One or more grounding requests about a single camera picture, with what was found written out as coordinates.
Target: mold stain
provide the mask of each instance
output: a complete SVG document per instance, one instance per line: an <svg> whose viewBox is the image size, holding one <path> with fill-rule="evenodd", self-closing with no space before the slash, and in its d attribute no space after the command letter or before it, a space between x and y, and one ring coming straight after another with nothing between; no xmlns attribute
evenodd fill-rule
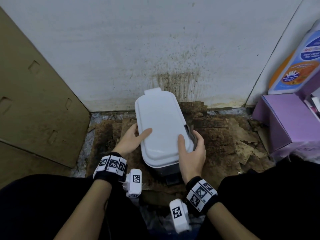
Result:
<svg viewBox="0 0 320 240"><path fill-rule="evenodd" d="M158 87L162 90L172 92L178 102L187 102L190 96L195 96L195 87L198 82L199 72L166 72L155 74L154 78L157 80Z"/></svg>

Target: product box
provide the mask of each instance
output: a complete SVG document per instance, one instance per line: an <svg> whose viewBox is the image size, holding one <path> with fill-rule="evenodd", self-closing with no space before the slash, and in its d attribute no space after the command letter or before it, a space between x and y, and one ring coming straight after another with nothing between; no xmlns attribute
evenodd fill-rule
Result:
<svg viewBox="0 0 320 240"><path fill-rule="evenodd" d="M252 118L269 126L269 154L275 161L290 153L320 157L320 121L304 103L319 87L320 72L296 93L264 95L258 101Z"/></svg>

